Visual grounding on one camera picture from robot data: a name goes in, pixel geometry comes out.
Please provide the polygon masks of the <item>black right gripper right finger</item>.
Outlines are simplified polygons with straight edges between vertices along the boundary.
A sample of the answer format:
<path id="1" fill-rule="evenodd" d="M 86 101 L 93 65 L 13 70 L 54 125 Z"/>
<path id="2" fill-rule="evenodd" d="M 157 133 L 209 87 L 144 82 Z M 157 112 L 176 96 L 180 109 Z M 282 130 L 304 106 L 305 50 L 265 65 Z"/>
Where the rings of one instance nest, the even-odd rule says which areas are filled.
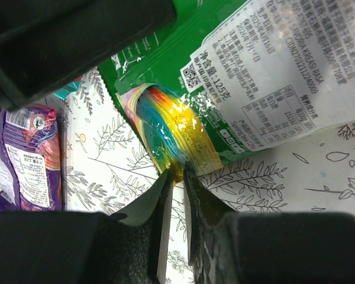
<path id="1" fill-rule="evenodd" d="M 355 283 L 355 216 L 240 213 L 183 174 L 196 283 Z"/>

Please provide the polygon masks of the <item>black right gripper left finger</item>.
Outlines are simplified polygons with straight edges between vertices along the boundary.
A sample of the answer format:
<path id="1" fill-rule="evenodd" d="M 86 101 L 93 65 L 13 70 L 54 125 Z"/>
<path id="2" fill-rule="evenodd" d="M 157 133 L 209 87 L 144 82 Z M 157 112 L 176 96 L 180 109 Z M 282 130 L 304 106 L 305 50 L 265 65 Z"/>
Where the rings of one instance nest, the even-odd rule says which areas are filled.
<path id="1" fill-rule="evenodd" d="M 173 173 L 114 214 L 0 212 L 0 283 L 164 283 Z"/>

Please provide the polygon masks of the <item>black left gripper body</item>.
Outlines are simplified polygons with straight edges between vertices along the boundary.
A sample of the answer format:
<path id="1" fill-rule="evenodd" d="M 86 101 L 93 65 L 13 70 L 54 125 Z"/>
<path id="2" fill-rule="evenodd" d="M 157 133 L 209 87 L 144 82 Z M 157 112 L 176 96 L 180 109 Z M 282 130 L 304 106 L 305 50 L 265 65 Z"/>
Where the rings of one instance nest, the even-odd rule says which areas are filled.
<path id="1" fill-rule="evenodd" d="M 0 1 L 0 112 L 64 87 L 176 17 L 172 1 Z"/>

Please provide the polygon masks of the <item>teal mint candy bag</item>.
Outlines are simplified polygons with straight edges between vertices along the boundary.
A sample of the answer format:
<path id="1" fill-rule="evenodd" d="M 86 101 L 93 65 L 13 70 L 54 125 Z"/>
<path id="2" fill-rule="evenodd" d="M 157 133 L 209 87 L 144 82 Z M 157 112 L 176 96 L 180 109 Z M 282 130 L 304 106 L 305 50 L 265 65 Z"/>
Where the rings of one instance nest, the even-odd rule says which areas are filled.
<path id="1" fill-rule="evenodd" d="M 71 81 L 69 84 L 53 92 L 53 95 L 58 97 L 59 99 L 65 100 L 71 93 L 78 91 L 81 81 L 82 76 L 79 76 L 75 80 Z"/>

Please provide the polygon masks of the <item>purple candy bag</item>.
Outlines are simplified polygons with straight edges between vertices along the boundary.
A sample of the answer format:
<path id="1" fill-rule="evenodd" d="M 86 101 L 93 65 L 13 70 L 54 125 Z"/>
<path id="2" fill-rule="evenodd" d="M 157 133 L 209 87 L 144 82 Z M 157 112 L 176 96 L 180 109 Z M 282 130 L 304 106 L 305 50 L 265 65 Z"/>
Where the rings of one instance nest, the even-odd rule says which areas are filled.
<path id="1" fill-rule="evenodd" d="M 44 105 L 0 113 L 0 211 L 63 208 L 57 114 Z"/>

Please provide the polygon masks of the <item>green candy bag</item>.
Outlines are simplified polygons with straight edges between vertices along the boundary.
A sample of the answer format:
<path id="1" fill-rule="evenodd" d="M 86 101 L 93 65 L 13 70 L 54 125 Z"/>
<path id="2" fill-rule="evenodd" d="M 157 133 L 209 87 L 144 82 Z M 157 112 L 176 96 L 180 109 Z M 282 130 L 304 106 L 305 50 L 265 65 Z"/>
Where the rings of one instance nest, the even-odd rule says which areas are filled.
<path id="1" fill-rule="evenodd" d="M 158 171 L 205 175 L 355 120 L 355 1 L 199 1 L 98 69 Z"/>

